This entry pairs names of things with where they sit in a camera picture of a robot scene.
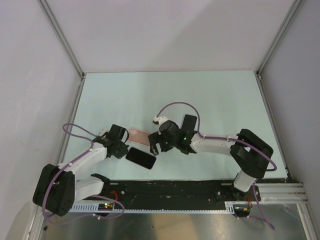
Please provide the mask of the pink phone case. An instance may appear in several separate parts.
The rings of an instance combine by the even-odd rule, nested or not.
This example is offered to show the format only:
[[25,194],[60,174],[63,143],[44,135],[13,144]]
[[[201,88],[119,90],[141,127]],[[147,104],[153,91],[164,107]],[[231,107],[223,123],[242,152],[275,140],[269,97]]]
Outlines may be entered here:
[[148,148],[150,147],[149,132],[135,129],[135,128],[130,128],[128,132],[129,132],[129,138],[128,138],[129,142],[139,144]]

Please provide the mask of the black phone purple edge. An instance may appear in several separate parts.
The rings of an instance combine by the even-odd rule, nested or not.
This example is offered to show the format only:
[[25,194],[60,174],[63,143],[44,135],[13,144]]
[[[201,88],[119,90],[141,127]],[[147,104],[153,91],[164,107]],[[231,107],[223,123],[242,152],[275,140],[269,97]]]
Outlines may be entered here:
[[126,154],[125,158],[128,161],[135,163],[148,170],[151,170],[153,168],[157,159],[155,156],[134,147],[131,147],[128,150],[128,153]]

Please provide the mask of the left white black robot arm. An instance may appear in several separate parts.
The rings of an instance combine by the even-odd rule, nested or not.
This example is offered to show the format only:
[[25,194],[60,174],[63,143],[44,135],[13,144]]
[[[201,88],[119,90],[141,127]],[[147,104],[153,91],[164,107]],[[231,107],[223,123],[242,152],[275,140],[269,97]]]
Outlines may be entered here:
[[107,199],[117,196],[110,187],[110,179],[93,173],[86,179],[80,177],[91,167],[107,158],[123,158],[129,151],[129,132],[124,127],[113,124],[109,130],[82,137],[89,141],[89,147],[75,159],[58,165],[43,167],[36,185],[32,202],[41,207],[43,213],[50,212],[62,217],[79,201],[87,198]]

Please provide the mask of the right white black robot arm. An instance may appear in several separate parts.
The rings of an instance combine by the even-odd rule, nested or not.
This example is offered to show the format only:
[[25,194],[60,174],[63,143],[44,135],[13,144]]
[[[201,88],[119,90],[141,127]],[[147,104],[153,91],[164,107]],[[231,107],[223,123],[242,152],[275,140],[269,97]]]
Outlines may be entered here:
[[249,129],[242,129],[235,135],[201,135],[195,116],[183,120],[181,126],[166,117],[156,118],[154,124],[158,130],[148,136],[149,149],[154,156],[173,148],[185,155],[215,153],[231,156],[240,167],[231,187],[232,197],[238,201],[249,195],[256,180],[277,169],[271,160],[273,148]]

